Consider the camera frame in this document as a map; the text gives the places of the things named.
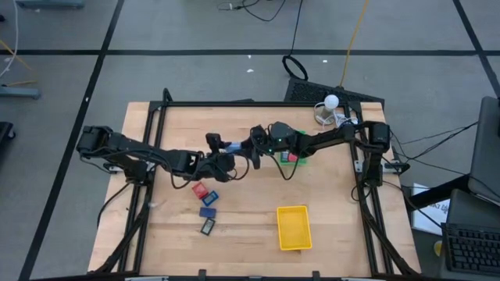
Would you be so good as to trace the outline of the red small box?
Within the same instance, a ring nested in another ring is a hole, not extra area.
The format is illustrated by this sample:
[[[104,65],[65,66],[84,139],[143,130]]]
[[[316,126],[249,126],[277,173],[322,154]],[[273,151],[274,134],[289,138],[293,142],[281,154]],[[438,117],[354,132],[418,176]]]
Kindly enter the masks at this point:
[[[203,199],[209,194],[208,189],[202,182],[196,183],[191,189],[199,200]]]

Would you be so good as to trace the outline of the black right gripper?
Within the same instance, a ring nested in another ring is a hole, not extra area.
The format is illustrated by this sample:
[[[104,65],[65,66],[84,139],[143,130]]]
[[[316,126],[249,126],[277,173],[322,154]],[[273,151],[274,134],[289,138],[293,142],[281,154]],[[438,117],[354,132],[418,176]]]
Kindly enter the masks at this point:
[[[295,145],[301,134],[302,131],[282,122],[270,124],[266,129],[255,126],[251,128],[249,138],[241,142],[242,149],[238,154],[250,155],[254,169],[260,168],[260,157],[264,155],[274,156],[276,152],[289,151],[298,157],[299,151]]]

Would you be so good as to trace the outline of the grey flat panel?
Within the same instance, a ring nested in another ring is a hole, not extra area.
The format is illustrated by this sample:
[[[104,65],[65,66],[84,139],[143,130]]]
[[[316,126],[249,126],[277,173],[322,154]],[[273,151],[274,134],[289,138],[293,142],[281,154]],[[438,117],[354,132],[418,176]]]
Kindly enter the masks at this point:
[[[468,188],[500,205],[500,100],[484,97],[473,149]]]

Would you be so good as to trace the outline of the white globe desk lamp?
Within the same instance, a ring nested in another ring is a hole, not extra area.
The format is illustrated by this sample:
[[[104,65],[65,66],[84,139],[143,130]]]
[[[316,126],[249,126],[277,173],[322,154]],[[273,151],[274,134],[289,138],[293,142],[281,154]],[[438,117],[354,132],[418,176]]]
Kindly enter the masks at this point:
[[[320,125],[330,125],[337,122],[335,109],[339,105],[339,99],[334,94],[327,95],[322,102],[317,103],[314,110],[314,118]]]

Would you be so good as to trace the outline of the black perforated panel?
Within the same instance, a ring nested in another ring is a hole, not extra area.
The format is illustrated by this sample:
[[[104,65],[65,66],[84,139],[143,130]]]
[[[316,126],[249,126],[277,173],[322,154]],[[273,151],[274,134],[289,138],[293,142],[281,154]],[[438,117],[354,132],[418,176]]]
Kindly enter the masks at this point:
[[[335,95],[341,102],[379,102],[384,105],[383,98],[347,91],[342,87],[328,87],[321,84],[311,83],[305,80],[291,78],[285,94],[285,101],[289,102],[321,102],[328,95]]]

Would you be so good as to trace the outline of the black keyboard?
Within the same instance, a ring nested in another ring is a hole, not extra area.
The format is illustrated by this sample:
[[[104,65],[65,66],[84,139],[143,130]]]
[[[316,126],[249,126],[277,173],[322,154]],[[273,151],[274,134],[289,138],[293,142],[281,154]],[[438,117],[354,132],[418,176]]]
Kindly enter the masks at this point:
[[[442,223],[441,230],[449,271],[500,277],[500,228]]]

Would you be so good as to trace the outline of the green plastic tray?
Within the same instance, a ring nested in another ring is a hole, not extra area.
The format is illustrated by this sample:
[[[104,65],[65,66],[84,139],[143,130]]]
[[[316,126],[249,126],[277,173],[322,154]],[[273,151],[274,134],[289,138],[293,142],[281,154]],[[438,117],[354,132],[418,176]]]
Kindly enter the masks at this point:
[[[290,153],[289,151],[282,151],[280,153],[280,164],[281,165],[295,165],[295,164],[298,164],[298,165],[306,165],[307,163],[307,159],[306,158],[298,158],[298,161],[297,162],[284,162],[281,160],[281,154],[282,153]]]

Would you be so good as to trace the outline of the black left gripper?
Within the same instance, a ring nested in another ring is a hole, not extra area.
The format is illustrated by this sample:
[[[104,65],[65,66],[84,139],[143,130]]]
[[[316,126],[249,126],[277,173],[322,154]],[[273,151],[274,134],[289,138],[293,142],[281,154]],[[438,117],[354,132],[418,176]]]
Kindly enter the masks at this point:
[[[231,142],[223,141],[218,133],[207,133],[206,142],[210,152],[201,154],[198,161],[195,179],[213,178],[218,182],[226,183],[233,179],[229,174],[235,167],[234,156],[236,151],[225,151],[231,145]]]

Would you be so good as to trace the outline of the black diagonal beam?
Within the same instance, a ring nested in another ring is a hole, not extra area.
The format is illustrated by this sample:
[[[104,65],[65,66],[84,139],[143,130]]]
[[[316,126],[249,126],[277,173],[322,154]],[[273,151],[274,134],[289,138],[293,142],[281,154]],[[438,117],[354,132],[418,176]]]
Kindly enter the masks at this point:
[[[408,212],[413,212],[439,201],[449,199],[452,195],[453,190],[461,190],[469,193],[469,181],[470,175],[466,174],[454,180],[443,183],[437,187],[431,187],[427,191],[412,195],[409,199],[406,200],[406,210]]]

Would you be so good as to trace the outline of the yellow plastic tray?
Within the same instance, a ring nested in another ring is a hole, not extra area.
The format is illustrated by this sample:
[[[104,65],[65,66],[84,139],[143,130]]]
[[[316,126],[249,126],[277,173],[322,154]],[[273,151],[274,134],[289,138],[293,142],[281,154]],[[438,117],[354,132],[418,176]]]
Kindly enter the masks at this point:
[[[305,205],[278,207],[277,227],[282,251],[301,251],[312,248],[309,214]]]

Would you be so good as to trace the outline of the white paper sheet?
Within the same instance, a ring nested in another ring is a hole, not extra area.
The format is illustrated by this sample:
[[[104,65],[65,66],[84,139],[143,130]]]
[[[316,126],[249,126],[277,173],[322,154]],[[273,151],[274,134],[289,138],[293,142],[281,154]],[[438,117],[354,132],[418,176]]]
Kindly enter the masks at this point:
[[[412,212],[412,228],[441,236],[441,225],[448,217],[450,200],[439,201]]]

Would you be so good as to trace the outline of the black framed small card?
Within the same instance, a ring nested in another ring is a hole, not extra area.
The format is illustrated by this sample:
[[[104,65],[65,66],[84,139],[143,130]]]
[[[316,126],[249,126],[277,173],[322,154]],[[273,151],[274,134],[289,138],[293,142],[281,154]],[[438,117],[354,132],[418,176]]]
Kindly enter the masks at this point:
[[[210,233],[212,232],[213,230],[213,227],[215,226],[216,224],[216,221],[212,218],[207,218],[202,226],[202,228],[200,229],[200,233],[206,235],[206,236],[209,236]]]

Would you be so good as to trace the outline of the black object at floor edge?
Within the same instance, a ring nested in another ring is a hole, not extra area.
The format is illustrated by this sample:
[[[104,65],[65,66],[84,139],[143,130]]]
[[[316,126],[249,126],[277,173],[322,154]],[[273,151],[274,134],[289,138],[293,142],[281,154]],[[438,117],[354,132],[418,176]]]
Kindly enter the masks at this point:
[[[16,133],[13,124],[9,122],[0,122],[0,147],[15,137]]]

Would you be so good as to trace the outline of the grey floor bar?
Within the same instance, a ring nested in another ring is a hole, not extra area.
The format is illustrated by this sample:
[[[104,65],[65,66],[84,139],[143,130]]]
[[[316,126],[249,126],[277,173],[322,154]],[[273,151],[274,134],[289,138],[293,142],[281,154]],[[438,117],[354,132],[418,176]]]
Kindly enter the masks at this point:
[[[24,9],[82,9],[84,0],[15,0]]]
[[[35,88],[0,86],[0,98],[33,98],[39,99],[41,93]]]

